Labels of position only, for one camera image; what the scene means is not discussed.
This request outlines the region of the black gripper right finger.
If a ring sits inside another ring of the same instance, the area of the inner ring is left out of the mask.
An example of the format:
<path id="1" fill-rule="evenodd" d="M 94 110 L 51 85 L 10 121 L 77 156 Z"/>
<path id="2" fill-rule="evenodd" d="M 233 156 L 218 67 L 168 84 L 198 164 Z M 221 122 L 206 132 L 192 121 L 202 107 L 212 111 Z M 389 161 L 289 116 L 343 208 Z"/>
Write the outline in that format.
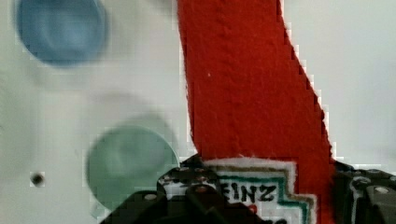
<path id="1" fill-rule="evenodd" d="M 336 224 L 396 224 L 395 175 L 337 161 L 332 205 Z"/>

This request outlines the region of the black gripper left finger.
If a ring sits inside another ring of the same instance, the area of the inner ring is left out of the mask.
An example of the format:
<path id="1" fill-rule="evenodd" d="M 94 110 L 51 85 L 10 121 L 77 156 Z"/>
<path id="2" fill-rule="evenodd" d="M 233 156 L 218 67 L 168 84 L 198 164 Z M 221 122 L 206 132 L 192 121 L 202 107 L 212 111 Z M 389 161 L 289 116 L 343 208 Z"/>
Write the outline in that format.
<path id="1" fill-rule="evenodd" d="M 219 176 L 193 155 L 157 180 L 155 190 L 132 194 L 100 224 L 267 224 L 222 195 Z"/>

